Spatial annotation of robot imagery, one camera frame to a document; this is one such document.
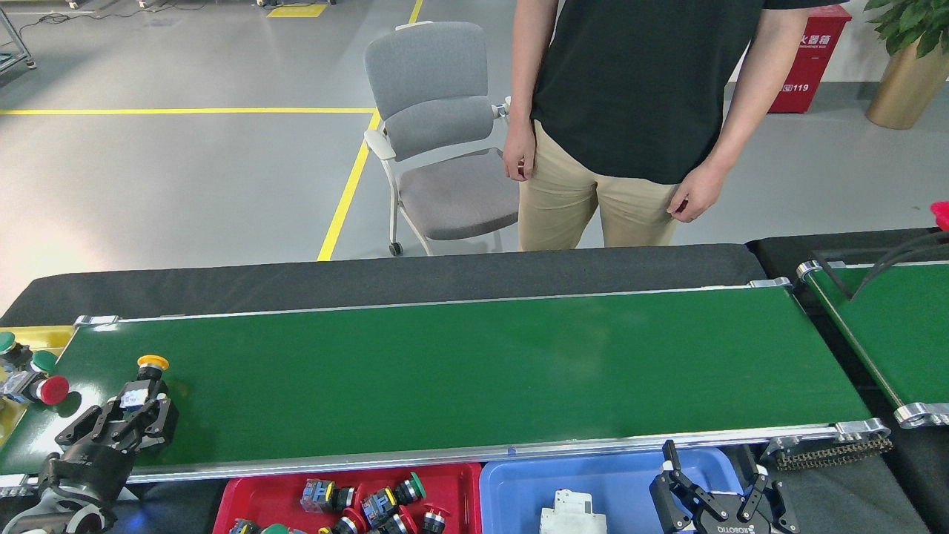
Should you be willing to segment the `person's left hand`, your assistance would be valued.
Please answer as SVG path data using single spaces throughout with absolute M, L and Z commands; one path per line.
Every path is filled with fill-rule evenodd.
M 692 169 L 675 189 L 667 213 L 682 223 L 695 222 L 721 196 L 724 182 L 733 168 L 733 162 L 708 159 Z

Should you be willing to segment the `person's right hand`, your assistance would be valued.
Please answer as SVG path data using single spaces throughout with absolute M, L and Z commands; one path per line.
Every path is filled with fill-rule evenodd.
M 518 182 L 532 178 L 535 169 L 536 138 L 531 119 L 511 119 L 503 148 L 506 175 Z

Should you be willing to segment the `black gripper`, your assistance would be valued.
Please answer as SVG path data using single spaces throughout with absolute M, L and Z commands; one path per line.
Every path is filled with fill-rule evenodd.
M 106 430 L 109 423 L 122 421 L 123 411 L 116 400 L 86 409 L 56 436 L 62 455 L 47 457 L 41 471 L 41 497 L 58 506 L 77 508 L 95 504 L 114 506 L 135 463 L 141 446 L 166 445 L 173 439 L 179 410 L 167 395 L 157 395 L 134 412 L 128 432 Z
M 735 494 L 709 492 L 692 482 L 679 463 L 674 441 L 662 446 L 662 470 L 649 486 L 664 533 L 772 533 L 801 529 L 782 482 L 757 463 L 748 445 L 736 453 L 743 482 L 735 519 Z

